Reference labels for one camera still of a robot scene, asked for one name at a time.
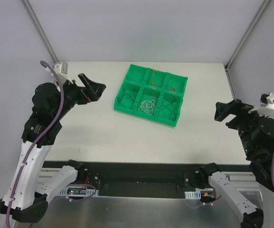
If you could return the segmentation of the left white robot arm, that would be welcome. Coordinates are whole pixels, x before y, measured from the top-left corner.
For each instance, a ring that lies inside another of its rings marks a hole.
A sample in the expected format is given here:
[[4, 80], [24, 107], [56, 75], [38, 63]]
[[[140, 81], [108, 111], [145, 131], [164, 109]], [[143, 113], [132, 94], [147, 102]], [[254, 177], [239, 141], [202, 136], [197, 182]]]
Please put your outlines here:
[[81, 162], [69, 160], [52, 178], [38, 184], [46, 156], [62, 125], [61, 119], [75, 106], [98, 101], [105, 84], [90, 80], [81, 73], [83, 86], [67, 80], [62, 85], [40, 84], [32, 97], [32, 114], [24, 126], [20, 159], [7, 194], [0, 199], [0, 214], [10, 227], [13, 219], [21, 223], [37, 223], [53, 198], [68, 184], [82, 184], [86, 189], [87, 174]]

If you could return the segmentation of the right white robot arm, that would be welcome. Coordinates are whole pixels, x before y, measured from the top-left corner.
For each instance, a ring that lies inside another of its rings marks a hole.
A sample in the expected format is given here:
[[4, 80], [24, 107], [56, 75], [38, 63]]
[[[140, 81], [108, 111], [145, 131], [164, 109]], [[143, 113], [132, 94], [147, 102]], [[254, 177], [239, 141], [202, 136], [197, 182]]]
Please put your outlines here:
[[216, 163], [200, 167], [191, 184], [199, 189], [214, 188], [236, 213], [242, 228], [274, 228], [274, 97], [268, 96], [260, 107], [239, 99], [216, 103], [215, 121], [221, 122], [230, 114], [234, 118], [226, 126], [238, 132], [259, 184], [262, 209], [250, 203]]

